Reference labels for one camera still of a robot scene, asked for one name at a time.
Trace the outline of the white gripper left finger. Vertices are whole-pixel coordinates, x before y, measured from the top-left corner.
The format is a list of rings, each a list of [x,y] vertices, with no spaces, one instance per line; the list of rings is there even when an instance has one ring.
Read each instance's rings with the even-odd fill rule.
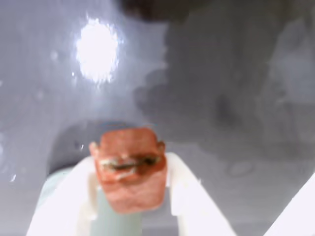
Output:
[[[90,236],[97,218],[98,182],[92,157],[80,161],[35,211],[30,236]]]

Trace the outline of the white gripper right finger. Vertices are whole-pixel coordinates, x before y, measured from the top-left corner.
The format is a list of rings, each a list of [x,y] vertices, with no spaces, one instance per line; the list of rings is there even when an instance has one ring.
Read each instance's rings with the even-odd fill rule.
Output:
[[[235,236],[229,221],[188,165],[173,152],[166,154],[172,216],[180,236]]]

